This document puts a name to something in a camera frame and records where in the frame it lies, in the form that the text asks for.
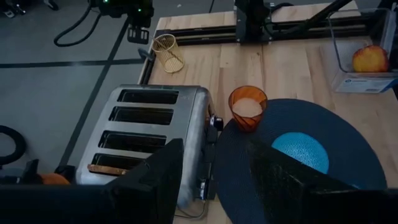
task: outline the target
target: round placemat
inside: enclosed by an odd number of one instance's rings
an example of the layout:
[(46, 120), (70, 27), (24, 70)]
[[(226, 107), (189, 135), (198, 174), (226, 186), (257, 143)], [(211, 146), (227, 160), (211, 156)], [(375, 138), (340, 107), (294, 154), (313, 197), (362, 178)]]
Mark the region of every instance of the round placemat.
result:
[(316, 139), (328, 154), (330, 177), (360, 189), (387, 188), (377, 156), (345, 120), (307, 101), (269, 100), (256, 132), (242, 133), (231, 120), (217, 140), (213, 171), (217, 194), (234, 224), (266, 223), (244, 146), (250, 139), (271, 146), (285, 133), (304, 133)]

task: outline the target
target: wooden table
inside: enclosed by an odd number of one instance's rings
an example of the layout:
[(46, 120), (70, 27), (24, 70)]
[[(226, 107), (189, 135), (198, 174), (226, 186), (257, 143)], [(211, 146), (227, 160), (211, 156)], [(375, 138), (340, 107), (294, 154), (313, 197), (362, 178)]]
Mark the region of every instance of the wooden table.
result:
[[(284, 7), (273, 21), (308, 19), (328, 4)], [(351, 2), (345, 9), (356, 9)], [(235, 25), (234, 12), (161, 18), (157, 29)], [(149, 84), (201, 85), (209, 89), (216, 112), (231, 119), (228, 96), (242, 85), (257, 86), (269, 99), (295, 98), (321, 105), (353, 125), (376, 152), (389, 187), (398, 187), (398, 102), (392, 90), (381, 94), (330, 91), (319, 46), (324, 40), (289, 40), (264, 45), (214, 44), (180, 47), (185, 66), (165, 73), (156, 61)], [(200, 221), (175, 218), (174, 223), (231, 223), (219, 201), (210, 202)]]

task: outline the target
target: toaster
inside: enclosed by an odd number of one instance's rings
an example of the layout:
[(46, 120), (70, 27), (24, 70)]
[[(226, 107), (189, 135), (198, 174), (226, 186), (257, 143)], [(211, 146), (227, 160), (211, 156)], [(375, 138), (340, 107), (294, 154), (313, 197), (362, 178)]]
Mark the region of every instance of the toaster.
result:
[(175, 138), (183, 139), (177, 205), (214, 199), (211, 168), (223, 120), (200, 86), (122, 85), (99, 117), (76, 172), (78, 184), (103, 185)]

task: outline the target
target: orange object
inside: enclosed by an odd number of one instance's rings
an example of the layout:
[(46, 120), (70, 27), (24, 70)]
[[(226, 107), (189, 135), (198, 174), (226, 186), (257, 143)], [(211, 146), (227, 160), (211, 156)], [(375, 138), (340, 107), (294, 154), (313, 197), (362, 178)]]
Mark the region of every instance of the orange object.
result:
[(69, 181), (59, 174), (39, 174), (43, 180), (43, 184), (61, 184), (68, 185)]
[(389, 61), (387, 52), (375, 45), (359, 49), (353, 55), (355, 72), (387, 72)]
[[(232, 108), (233, 105), (240, 99), (250, 98), (258, 102), (261, 106), (262, 112), (253, 117), (244, 117), (235, 113)], [(264, 114), (264, 110), (267, 108), (267, 95), (257, 87), (254, 86), (241, 86), (235, 89), (228, 98), (228, 105), (231, 109), (234, 120), (238, 124), (238, 127), (241, 131), (244, 132), (253, 132), (256, 130), (258, 124), (262, 119), (262, 115)]]
[(95, 164), (87, 165), (87, 169), (90, 172), (97, 173), (97, 174), (110, 174), (110, 175), (124, 175), (127, 173), (128, 170), (115, 168), (115, 167), (108, 167), (108, 166), (99, 166)]

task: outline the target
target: black floor stripe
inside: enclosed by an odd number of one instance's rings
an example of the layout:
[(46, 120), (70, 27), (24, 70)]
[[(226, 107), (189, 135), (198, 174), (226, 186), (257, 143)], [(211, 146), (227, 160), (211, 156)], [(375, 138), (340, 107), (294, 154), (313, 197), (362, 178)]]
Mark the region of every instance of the black floor stripe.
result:
[[(76, 62), (39, 62), (39, 63), (3, 63), (0, 68), (48, 68), (48, 67), (74, 67), (107, 65), (109, 60), (87, 60)], [(144, 63), (141, 58), (111, 60), (111, 65), (132, 65)]]
[(124, 37), (124, 34), (126, 33), (128, 25), (129, 25), (128, 19), (126, 19), (126, 21), (124, 22), (124, 25), (118, 35), (118, 38), (116, 39), (116, 41), (113, 45), (112, 51), (108, 57), (108, 63), (105, 65), (104, 69), (102, 69), (102, 72), (99, 75), (97, 82), (95, 83), (95, 86), (93, 88), (93, 91), (91, 92), (90, 97), (88, 98), (88, 101), (83, 109), (83, 112), (81, 113), (80, 118), (75, 126), (75, 129), (73, 130), (72, 136), (69, 139), (68, 145), (67, 145), (65, 152), (63, 153), (63, 156), (59, 163), (60, 166), (64, 166), (64, 165), (68, 164), (69, 158), (75, 148), (77, 139), (79, 138), (79, 135), (81, 133), (81, 129), (83, 128), (83, 125), (85, 124), (88, 113), (90, 112), (90, 109), (93, 106), (95, 98), (97, 97), (97, 94), (101, 89), (102, 83), (104, 82), (106, 75), (109, 72), (109, 68), (112, 65), (112, 60), (114, 59), (116, 52), (118, 52), (120, 43), (122, 42), (122, 39)]

